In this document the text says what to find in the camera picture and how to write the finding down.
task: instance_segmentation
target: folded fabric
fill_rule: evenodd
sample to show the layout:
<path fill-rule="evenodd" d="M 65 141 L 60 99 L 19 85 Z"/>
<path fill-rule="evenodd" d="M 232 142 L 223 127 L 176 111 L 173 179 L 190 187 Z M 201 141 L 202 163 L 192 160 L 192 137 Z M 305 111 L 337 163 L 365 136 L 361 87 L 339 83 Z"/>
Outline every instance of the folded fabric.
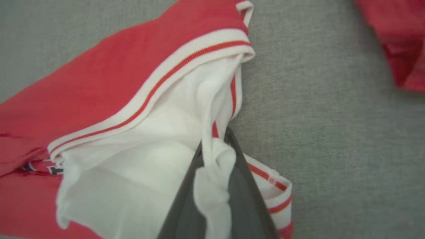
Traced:
<path fill-rule="evenodd" d="M 0 233 L 96 238 L 52 223 L 59 187 L 60 227 L 77 222 L 103 238 L 156 238 L 202 140 L 195 204 L 206 238 L 228 238 L 235 155 L 222 138 L 241 107 L 241 63 L 254 56 L 252 10 L 249 1 L 180 0 L 2 104 Z M 246 158 L 276 228 L 290 238 L 290 181 Z M 23 207 L 16 197 L 26 192 Z"/>
<path fill-rule="evenodd" d="M 425 92 L 425 2 L 357 0 L 382 43 L 397 86 Z"/>

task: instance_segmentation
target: red stripe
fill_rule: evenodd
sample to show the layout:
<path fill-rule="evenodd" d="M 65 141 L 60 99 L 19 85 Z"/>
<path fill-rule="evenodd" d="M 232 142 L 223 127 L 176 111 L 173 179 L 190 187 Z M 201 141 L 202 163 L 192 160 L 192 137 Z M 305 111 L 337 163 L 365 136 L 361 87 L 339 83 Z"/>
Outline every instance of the red stripe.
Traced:
<path fill-rule="evenodd" d="M 282 239 L 291 239 L 292 232 L 294 231 L 294 222 L 291 220 L 291 223 L 286 227 L 279 229 L 278 233 Z"/>
<path fill-rule="evenodd" d="M 236 111 L 236 76 L 233 76 L 232 83 L 230 83 L 230 91 L 232 92 L 232 100 L 233 100 L 233 111 L 232 111 L 232 117 L 233 117 Z"/>
<path fill-rule="evenodd" d="M 202 56 L 202 55 L 205 55 L 205 54 L 207 54 L 207 53 L 210 53 L 210 52 L 213 52 L 213 51 L 217 51 L 217 50 L 221 50 L 221 49 L 224 49 L 224 48 L 228 48 L 228 47 L 232 47 L 232 46 L 241 46 L 241 45 L 247 45 L 247 46 L 250 46 L 251 44 L 250 43 L 248 43 L 248 42 L 244 42 L 244 41 L 232 41 L 232 42 L 227 42 L 227 43 L 220 43 L 220 44 L 217 44 L 217 45 L 214 45 L 214 46 L 210 46 L 210 47 L 207 47 L 207 48 L 204 48 L 204 49 L 202 49 L 202 50 L 200 50 L 200 51 L 197 51 L 197 52 L 195 52 L 195 53 L 193 53 L 193 54 L 191 54 L 190 56 L 188 56 L 188 57 L 186 57 L 183 61 L 181 61 L 178 65 L 176 65 L 176 66 L 174 66 L 166 75 L 164 75 L 159 81 L 158 81 L 158 83 L 152 88 L 152 90 L 149 92 L 149 94 L 148 94 L 148 96 L 147 96 L 147 98 L 146 98 L 146 100 L 145 100 L 145 102 L 143 103 L 143 105 L 139 108 L 139 110 L 135 113 L 135 114 L 133 114 L 130 118 L 128 118 L 126 121 L 124 121 L 124 122 L 122 122 L 122 123 L 120 123 L 120 124 L 118 124 L 118 125 L 116 125 L 116 126 L 113 126 L 113 127 L 109 127 L 109 128 L 106 128 L 106 129 L 103 129 L 103 130 L 100 130 L 100 131 L 96 131 L 96 132 L 93 132 L 93 133 L 90 133 L 90 134 L 86 134 L 86 135 L 83 135 L 83 136 L 79 136 L 79 137 L 77 137 L 77 138 L 74 138 L 74 139 L 71 139 L 71 140 L 68 140 L 68 141 L 66 141 L 66 142 L 64 142 L 64 143 L 62 143 L 62 144 L 60 144 L 60 145 L 58 145 L 58 146 L 56 146 L 53 150 L 52 150 L 52 152 L 53 151 L 55 151 L 57 148 L 59 148 L 59 147 L 61 147 L 61 146 L 63 146 L 63 145 L 65 145 L 65 144 L 67 144 L 67 143 L 70 143 L 70 142 L 72 142 L 72 141 L 75 141 L 75 140 L 78 140 L 78 139 L 83 139 L 83 138 L 86 138 L 86 137 L 90 137 L 90 136 L 93 136 L 93 135 L 97 135 L 97 134 L 102 134 L 102 133 L 105 133 L 105 132 L 108 132 L 108 131 L 111 131 L 111 130 L 114 130 L 114 129 L 117 129 L 117 128 L 120 128 L 120 127 L 122 127 L 122 126 L 125 126 L 125 125 L 127 125 L 128 123 L 130 123 L 131 121 L 133 121 L 136 117 L 138 117 L 144 110 L 145 110 L 145 108 L 146 108 L 146 106 L 147 106 L 147 104 L 149 103 L 149 100 L 152 98 L 152 96 L 155 94 L 155 92 L 158 90 L 158 88 L 170 77 L 170 76 L 172 76 L 174 73 L 176 73 L 178 70 L 180 70 L 183 66 L 185 66 L 187 63 L 189 63 L 190 61 L 192 61 L 192 60 L 194 60 L 195 58 L 197 58 L 197 57 L 199 57 L 199 56 Z"/>
<path fill-rule="evenodd" d="M 253 173 L 257 174 L 258 176 L 260 176 L 260 177 L 262 177 L 262 178 L 264 178 L 265 180 L 269 180 L 269 175 L 268 175 L 266 172 L 264 172 L 263 170 L 261 170 L 261 169 L 259 169 L 259 168 L 255 167 L 255 166 L 254 166 L 254 165 L 252 165 L 252 164 L 248 164 L 248 167 L 249 167 L 249 169 L 250 169 Z"/>
<path fill-rule="evenodd" d="M 269 177 L 270 177 L 270 176 L 268 175 L 268 173 L 266 173 L 266 172 L 264 172 L 263 170 L 261 170 L 261 169 L 259 169 L 259 168 L 255 167 L 255 166 L 254 166 L 254 165 L 252 165 L 252 164 L 248 164 L 248 167 L 249 167 L 249 169 L 250 169 L 253 173 L 257 174 L 258 176 L 260 176 L 260 177 L 262 177 L 262 178 L 264 178 L 265 180 L 269 180 Z M 282 191 L 285 191 L 285 190 L 286 190 L 286 186 L 285 186 L 285 185 L 283 185 L 281 182 L 276 182 L 275 186 L 276 186 L 277 188 L 279 188 L 280 190 L 282 190 Z"/>
<path fill-rule="evenodd" d="M 215 121 L 214 121 L 214 123 L 213 123 L 212 125 L 213 125 L 213 126 L 212 126 L 212 129 L 213 129 L 213 131 L 212 131 L 212 135 L 213 135 L 213 137 L 214 137 L 214 138 L 219 138 L 219 137 L 218 137 L 217 125 L 216 125 Z"/>
<path fill-rule="evenodd" d="M 289 196 L 289 198 L 286 201 L 284 201 L 279 206 L 274 207 L 274 208 L 269 208 L 269 212 L 270 213 L 280 212 L 281 210 L 285 209 L 291 203 L 291 200 L 292 200 L 292 194 Z"/>
<path fill-rule="evenodd" d="M 254 165 L 249 164 L 249 163 L 248 163 L 248 167 L 253 173 L 264 178 L 265 180 L 269 180 L 270 176 L 268 175 L 268 173 L 264 172 L 263 170 L 255 167 Z M 287 187 L 280 182 L 276 182 L 275 186 L 277 188 L 281 189 L 282 191 L 285 191 L 287 189 Z M 291 203 L 291 200 L 292 200 L 292 194 L 289 196 L 289 198 L 285 202 L 283 202 L 279 206 L 276 206 L 274 208 L 269 208 L 269 212 L 270 213 L 277 213 L 277 212 L 285 209 Z"/>

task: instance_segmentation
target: red clothing item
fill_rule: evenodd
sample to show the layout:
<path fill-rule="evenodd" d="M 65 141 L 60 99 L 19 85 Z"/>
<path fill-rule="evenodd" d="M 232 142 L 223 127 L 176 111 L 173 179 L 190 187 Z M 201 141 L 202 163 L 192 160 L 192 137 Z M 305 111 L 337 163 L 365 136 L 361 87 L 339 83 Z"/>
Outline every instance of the red clothing item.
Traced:
<path fill-rule="evenodd" d="M 71 224 L 67 230 L 57 225 L 55 201 L 62 171 L 46 161 L 48 145 L 119 112 L 140 88 L 150 84 L 152 72 L 190 41 L 222 29 L 235 29 L 245 36 L 247 13 L 238 12 L 235 3 L 239 2 L 243 1 L 179 0 L 158 19 L 102 40 L 1 104 L 0 234 L 34 239 L 99 238 L 81 225 Z M 158 83 L 204 54 L 250 46 L 237 37 L 217 39 L 206 39 L 191 48 L 202 50 L 176 62 Z M 158 87 L 160 84 L 152 86 L 144 106 Z M 66 143 L 56 145 L 50 153 Z M 281 233 L 288 238 L 288 232 Z"/>
<path fill-rule="evenodd" d="M 425 1 L 357 0 L 374 28 L 397 86 L 425 92 Z"/>

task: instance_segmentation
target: gray upholstery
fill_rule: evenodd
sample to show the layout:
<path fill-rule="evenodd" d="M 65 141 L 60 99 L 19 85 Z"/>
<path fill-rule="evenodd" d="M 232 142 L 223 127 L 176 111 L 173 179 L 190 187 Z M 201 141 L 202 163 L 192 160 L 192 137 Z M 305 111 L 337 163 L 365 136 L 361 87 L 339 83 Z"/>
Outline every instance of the gray upholstery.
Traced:
<path fill-rule="evenodd" d="M 0 101 L 173 0 L 0 2 Z M 397 89 L 353 1 L 255 0 L 231 126 L 294 183 L 294 239 L 425 238 L 425 94 Z"/>

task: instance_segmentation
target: red fabric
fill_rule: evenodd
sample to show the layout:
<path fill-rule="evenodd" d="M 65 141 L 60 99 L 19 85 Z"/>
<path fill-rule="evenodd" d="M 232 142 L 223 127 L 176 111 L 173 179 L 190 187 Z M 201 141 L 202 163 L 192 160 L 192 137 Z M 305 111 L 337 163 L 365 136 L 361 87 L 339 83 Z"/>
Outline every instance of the red fabric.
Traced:
<path fill-rule="evenodd" d="M 133 97 L 177 48 L 208 32 L 247 29 L 235 2 L 180 0 L 120 31 L 0 105 L 0 176 L 53 140 L 101 122 Z"/>
<path fill-rule="evenodd" d="M 158 19 L 102 40 L 1 104 L 0 234 L 98 238 L 80 225 L 61 230 L 56 224 L 61 176 L 50 175 L 52 165 L 43 162 L 48 144 L 114 115 L 164 59 L 190 40 L 224 28 L 247 33 L 235 2 L 179 0 Z"/>
<path fill-rule="evenodd" d="M 28 239 L 100 239 L 90 229 L 56 223 L 56 194 L 62 177 L 12 173 L 0 178 L 0 234 Z"/>
<path fill-rule="evenodd" d="M 279 229 L 278 233 L 280 234 L 280 237 L 282 239 L 291 239 L 293 231 L 294 231 L 294 223 L 291 221 L 291 224 L 289 224 L 287 227 Z"/>
<path fill-rule="evenodd" d="M 425 92 L 425 1 L 357 0 L 384 48 L 397 86 Z"/>

